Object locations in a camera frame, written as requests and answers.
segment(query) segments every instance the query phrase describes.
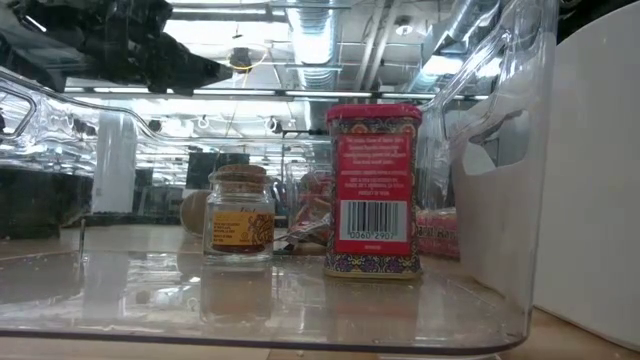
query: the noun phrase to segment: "fluorescent light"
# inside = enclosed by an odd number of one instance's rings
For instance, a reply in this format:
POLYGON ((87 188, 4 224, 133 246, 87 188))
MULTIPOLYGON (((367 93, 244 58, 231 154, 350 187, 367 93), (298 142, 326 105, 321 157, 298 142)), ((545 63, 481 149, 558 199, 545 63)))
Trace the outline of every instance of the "fluorescent light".
POLYGON ((228 9, 228 8, 174 8, 174 13, 199 13, 199 14, 253 14, 253 15, 266 15, 267 12, 263 9, 228 9))
POLYGON ((422 68, 422 73, 425 75, 457 74, 462 64, 461 59, 433 55, 422 68))
POLYGON ((405 93, 382 93, 383 99, 416 99, 431 100, 436 97, 435 94, 405 94, 405 93))
POLYGON ((370 98, 370 92, 351 92, 351 91, 298 91, 290 90, 285 92, 288 96, 308 96, 308 97, 357 97, 370 98))
POLYGON ((95 92, 99 93, 114 93, 114 94, 148 94, 149 91, 145 88, 95 88, 93 89, 95 92))
POLYGON ((400 36, 407 36, 413 32, 413 26, 411 25, 400 25, 396 29, 396 34, 400 36))
POLYGON ((38 24, 37 21, 33 20, 30 16, 26 16, 27 20, 29 20, 30 23, 32 23, 33 25, 35 25, 38 29, 40 29, 40 31, 42 32, 47 32, 47 28, 38 24))
POLYGON ((485 66, 481 67, 480 70, 478 70, 477 76, 478 77, 493 77, 496 75, 500 75, 500 65, 501 65, 502 59, 499 58, 495 58, 491 61, 489 61, 488 64, 486 64, 485 66))
POLYGON ((193 92, 196 95, 248 95, 248 96, 272 96, 274 90, 234 90, 234 89, 199 89, 193 92))

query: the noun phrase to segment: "barcode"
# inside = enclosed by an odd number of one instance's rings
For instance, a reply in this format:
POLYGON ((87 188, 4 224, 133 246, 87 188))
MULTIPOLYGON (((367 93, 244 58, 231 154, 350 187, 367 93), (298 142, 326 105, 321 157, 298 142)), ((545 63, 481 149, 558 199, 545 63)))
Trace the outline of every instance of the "barcode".
POLYGON ((404 201, 340 202, 340 239, 406 241, 407 203, 404 201))

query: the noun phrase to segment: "spice jar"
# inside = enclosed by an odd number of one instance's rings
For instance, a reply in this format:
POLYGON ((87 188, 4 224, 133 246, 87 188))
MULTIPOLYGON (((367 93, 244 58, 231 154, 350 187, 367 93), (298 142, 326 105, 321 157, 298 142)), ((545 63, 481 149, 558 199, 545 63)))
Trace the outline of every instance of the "spice jar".
POLYGON ((205 262, 268 260, 273 255, 275 204, 264 168, 226 165, 209 176, 203 239, 205 262))

